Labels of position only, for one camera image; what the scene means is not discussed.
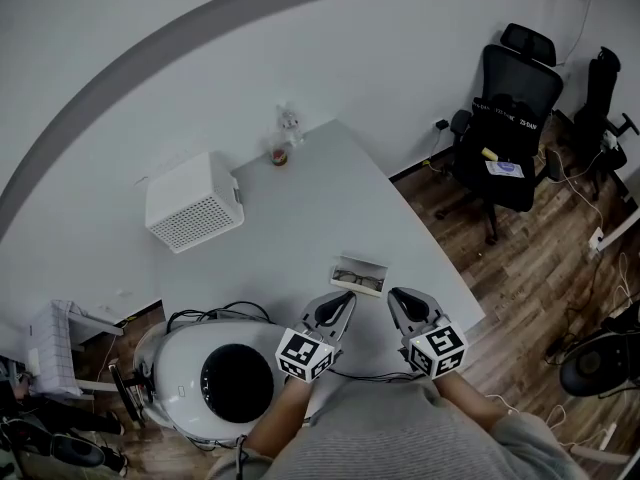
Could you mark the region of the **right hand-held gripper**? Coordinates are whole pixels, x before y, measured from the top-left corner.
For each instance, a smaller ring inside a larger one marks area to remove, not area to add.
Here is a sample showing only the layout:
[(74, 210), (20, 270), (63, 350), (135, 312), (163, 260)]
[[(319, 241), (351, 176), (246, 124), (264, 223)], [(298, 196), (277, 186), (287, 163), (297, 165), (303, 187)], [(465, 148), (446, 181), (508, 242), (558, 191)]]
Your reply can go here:
[[(441, 315), (441, 307), (430, 295), (412, 288), (395, 287), (388, 292), (388, 308), (396, 328), (404, 336), (402, 345), (409, 364), (430, 379), (457, 370), (466, 355), (466, 337), (457, 322)], [(415, 330), (415, 322), (433, 323)]]

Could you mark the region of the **white glasses case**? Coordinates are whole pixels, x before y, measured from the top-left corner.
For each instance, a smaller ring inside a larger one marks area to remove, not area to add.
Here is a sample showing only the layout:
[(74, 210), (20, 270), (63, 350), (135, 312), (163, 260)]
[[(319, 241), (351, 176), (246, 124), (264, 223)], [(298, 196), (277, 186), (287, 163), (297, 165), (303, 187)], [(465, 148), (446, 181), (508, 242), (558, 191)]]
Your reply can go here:
[[(332, 275), (335, 270), (344, 269), (350, 270), (359, 275), (368, 275), (376, 278), (380, 278), (384, 280), (383, 288), (381, 291), (374, 291), (371, 289), (367, 289), (360, 285), (350, 284), (346, 282), (335, 281), (332, 279)], [(348, 257), (348, 256), (340, 256), (337, 264), (334, 266), (333, 271), (330, 276), (330, 283), (334, 286), (338, 286), (340, 288), (344, 288), (346, 290), (351, 290), (353, 292), (357, 292), (364, 295), (369, 295), (372, 297), (380, 298), (384, 291), (384, 285), (387, 278), (388, 268), (383, 265), (379, 265), (376, 263)]]

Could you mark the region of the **person's left forearm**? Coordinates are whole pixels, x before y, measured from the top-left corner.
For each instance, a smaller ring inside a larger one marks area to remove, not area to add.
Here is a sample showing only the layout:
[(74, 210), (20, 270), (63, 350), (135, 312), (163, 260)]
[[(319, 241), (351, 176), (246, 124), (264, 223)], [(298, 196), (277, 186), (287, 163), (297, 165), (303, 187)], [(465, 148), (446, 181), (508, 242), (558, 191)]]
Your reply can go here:
[(302, 428), (312, 393), (311, 383), (290, 377), (243, 446), (259, 455), (276, 458)]

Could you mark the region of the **person's right forearm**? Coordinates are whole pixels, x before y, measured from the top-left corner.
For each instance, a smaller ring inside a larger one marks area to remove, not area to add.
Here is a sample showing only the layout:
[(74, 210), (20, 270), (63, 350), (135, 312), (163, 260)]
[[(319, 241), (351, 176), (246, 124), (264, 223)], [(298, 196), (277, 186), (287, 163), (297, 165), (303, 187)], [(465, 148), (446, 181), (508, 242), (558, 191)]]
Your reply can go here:
[(439, 394), (460, 409), (486, 432), (508, 415), (508, 409), (492, 402), (459, 373), (450, 372), (434, 380)]

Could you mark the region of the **person's grey sweater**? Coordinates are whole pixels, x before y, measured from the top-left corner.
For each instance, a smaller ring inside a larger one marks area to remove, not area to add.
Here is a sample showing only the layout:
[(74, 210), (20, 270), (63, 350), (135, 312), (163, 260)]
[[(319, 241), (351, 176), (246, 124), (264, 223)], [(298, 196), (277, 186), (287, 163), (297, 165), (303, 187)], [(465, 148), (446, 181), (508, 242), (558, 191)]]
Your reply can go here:
[(542, 419), (486, 432), (429, 379), (344, 384), (274, 459), (246, 437), (206, 480), (589, 480)]

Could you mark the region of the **white dome device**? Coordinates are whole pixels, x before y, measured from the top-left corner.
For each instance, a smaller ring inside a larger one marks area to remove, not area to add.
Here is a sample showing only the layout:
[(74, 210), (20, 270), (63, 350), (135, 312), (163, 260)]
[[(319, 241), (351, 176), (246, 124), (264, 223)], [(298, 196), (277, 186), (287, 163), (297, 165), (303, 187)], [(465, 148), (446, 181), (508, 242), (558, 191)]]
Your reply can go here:
[(155, 325), (134, 352), (134, 368), (151, 383), (146, 415), (203, 444), (248, 433), (284, 387), (275, 362), (283, 335), (248, 319)]

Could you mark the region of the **clear cup with red base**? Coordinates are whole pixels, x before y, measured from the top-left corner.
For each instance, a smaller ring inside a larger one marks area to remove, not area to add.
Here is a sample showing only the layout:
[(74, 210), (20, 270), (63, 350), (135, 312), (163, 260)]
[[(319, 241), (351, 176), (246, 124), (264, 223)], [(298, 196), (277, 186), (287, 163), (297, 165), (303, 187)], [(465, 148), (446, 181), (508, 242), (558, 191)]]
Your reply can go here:
[(290, 142), (282, 131), (274, 131), (267, 140), (268, 153), (274, 166), (284, 166), (289, 157)]

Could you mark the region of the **white and blue packet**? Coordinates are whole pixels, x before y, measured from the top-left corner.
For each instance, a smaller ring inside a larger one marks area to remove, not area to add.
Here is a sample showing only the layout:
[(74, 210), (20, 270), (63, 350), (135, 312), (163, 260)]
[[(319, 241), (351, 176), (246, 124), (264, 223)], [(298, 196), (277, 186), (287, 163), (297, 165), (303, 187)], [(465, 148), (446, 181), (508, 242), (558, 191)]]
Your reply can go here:
[(504, 161), (486, 161), (487, 170), (492, 176), (503, 176), (512, 178), (524, 178), (524, 173), (519, 164)]

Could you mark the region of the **dark dome device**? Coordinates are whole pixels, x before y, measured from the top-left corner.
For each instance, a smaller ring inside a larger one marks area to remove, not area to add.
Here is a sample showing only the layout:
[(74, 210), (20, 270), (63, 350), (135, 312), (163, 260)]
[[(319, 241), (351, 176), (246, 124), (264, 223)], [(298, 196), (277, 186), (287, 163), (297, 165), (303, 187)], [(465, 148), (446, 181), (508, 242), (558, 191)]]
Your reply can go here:
[(574, 397), (613, 393), (628, 382), (640, 386), (640, 326), (624, 329), (607, 318), (566, 353), (559, 380)]

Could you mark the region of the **clear crumpled plastic bottle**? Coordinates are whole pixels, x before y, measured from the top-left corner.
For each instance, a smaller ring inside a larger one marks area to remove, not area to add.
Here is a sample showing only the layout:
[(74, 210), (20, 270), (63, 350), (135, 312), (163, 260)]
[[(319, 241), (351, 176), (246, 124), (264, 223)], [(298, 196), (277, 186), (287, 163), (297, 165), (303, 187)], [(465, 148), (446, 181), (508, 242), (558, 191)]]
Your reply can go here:
[(277, 105), (277, 123), (283, 139), (292, 147), (301, 145), (304, 141), (298, 115), (288, 106)]

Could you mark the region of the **black flat screen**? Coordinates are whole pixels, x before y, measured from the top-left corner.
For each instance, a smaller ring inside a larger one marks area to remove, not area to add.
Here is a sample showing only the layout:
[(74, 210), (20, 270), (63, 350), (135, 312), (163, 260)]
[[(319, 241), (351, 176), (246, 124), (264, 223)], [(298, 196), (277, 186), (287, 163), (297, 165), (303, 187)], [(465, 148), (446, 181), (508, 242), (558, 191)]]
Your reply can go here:
[(137, 427), (144, 428), (145, 419), (143, 416), (142, 403), (134, 400), (132, 389), (140, 386), (145, 387), (145, 377), (139, 371), (134, 370), (129, 378), (124, 378), (120, 373), (116, 361), (109, 363), (108, 370), (130, 419)]

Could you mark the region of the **white metal bar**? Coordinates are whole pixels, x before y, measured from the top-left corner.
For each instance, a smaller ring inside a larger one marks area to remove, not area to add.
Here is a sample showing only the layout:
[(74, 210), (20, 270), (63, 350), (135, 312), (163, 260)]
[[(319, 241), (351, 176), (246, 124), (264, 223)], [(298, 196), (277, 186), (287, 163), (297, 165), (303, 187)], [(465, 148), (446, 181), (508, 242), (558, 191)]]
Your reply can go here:
[(609, 465), (626, 465), (631, 459), (630, 455), (607, 452), (581, 445), (573, 445), (569, 452), (579, 458)]

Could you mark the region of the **white metal rack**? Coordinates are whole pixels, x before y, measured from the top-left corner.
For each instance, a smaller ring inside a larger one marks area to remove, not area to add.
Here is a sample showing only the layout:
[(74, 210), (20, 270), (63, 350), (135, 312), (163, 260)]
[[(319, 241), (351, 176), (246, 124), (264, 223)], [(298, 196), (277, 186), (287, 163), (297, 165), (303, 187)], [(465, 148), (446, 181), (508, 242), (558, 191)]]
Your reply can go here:
[(114, 336), (124, 335), (124, 330), (122, 328), (95, 319), (91, 316), (84, 315), (75, 303), (70, 306), (70, 309), (67, 312), (67, 318), (70, 321), (73, 321), (79, 325), (93, 329), (95, 331), (104, 332)]

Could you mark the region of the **black mesh chair with headrest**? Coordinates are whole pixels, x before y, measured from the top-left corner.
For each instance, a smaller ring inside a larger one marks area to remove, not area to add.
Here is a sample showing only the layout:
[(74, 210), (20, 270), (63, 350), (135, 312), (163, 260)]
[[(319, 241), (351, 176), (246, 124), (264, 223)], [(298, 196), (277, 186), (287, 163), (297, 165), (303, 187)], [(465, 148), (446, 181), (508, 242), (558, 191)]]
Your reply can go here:
[[(535, 168), (545, 122), (564, 87), (555, 67), (551, 39), (519, 24), (508, 24), (497, 44), (484, 47), (482, 94), (473, 99), (469, 111), (454, 114), (453, 161), (444, 168), (467, 193), (438, 210), (438, 220), (480, 200), (490, 223), (486, 243), (493, 245), (498, 240), (497, 206), (528, 212), (543, 180), (563, 180), (554, 151), (545, 153), (540, 170)], [(481, 154), (483, 148), (495, 152), (498, 161), (519, 164), (524, 178), (490, 175), (485, 164), (490, 160)]]

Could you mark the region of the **black office chair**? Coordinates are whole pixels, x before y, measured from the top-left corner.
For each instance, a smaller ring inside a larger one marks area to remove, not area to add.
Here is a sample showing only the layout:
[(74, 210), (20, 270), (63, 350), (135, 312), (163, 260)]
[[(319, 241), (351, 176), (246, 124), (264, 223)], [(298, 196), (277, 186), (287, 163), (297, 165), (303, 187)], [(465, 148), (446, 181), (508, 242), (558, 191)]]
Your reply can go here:
[(597, 57), (589, 63), (586, 102), (574, 116), (574, 138), (579, 152), (588, 160), (587, 171), (594, 187), (593, 201), (599, 199), (598, 178), (604, 183), (609, 174), (627, 163), (627, 156), (619, 139), (629, 130), (640, 136), (640, 130), (627, 114), (622, 114), (624, 122), (621, 125), (615, 125), (609, 120), (620, 70), (618, 56), (602, 46)]

